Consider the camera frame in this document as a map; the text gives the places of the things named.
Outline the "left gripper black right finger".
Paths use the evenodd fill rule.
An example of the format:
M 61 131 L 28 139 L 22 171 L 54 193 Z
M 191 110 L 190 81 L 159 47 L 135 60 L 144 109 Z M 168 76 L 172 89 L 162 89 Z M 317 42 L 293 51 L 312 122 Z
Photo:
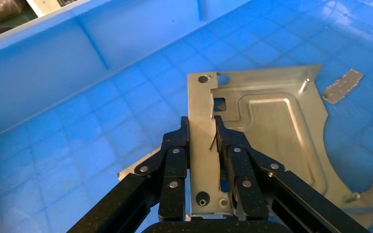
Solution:
M 243 132 L 215 116 L 218 152 L 236 215 L 255 232 L 364 233 L 366 229 L 276 160 L 255 150 Z

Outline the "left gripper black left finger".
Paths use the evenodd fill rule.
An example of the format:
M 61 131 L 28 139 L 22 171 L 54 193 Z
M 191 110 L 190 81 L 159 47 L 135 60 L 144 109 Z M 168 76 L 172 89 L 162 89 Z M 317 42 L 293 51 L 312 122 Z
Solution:
M 70 229 L 70 233 L 134 233 L 158 205 L 159 222 L 145 233 L 185 220 L 189 122 L 163 136 L 161 148 L 137 165 Z

